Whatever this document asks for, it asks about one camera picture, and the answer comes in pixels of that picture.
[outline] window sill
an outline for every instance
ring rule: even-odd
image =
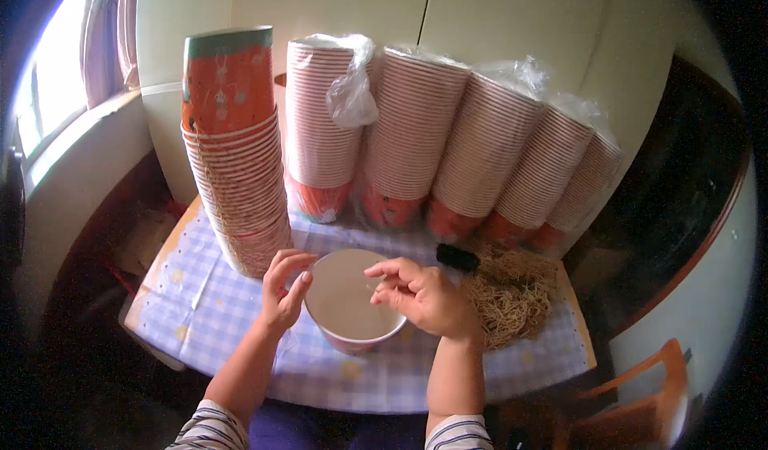
[[[133,90],[116,95],[103,102],[96,108],[86,110],[77,117],[62,132],[53,138],[53,141],[35,157],[34,163],[30,166],[24,175],[24,189],[27,195],[27,201],[32,197],[34,190],[45,178],[50,169],[66,153],[72,145],[75,145],[80,138],[90,129],[97,126],[98,122],[107,116],[115,113],[120,108],[128,105],[131,101],[141,97],[139,90]]]

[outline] blue pants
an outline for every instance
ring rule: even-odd
[[[422,450],[427,415],[362,415],[267,399],[248,433],[259,450]]]

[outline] hand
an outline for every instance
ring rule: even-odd
[[[301,303],[312,284],[312,273],[304,271],[293,281],[290,291],[285,283],[288,275],[305,269],[317,260],[317,255],[302,250],[281,250],[272,259],[270,269],[264,274],[261,314],[258,323],[283,336],[299,319]]]
[[[421,330],[451,340],[476,339],[482,334],[475,309],[436,266],[421,268],[400,257],[375,264],[366,275],[387,275],[371,303],[388,304]]]

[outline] window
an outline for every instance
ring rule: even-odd
[[[85,111],[80,33],[85,0],[63,0],[45,27],[18,88],[16,130],[27,166]]]

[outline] table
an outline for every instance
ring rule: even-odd
[[[425,234],[385,235],[357,225],[319,225],[293,213],[290,220],[296,247],[309,252],[367,248],[438,264],[436,243]],[[595,367],[589,333],[562,263],[560,277],[552,314],[536,340],[520,340],[483,356],[487,402],[550,386]],[[124,325],[168,356],[212,376],[260,308],[261,281],[227,265],[198,196],[154,260]],[[426,384],[437,343],[434,336],[407,324],[373,352],[348,356],[322,338],[302,308],[299,320],[280,340],[267,395],[348,412],[426,412]]]

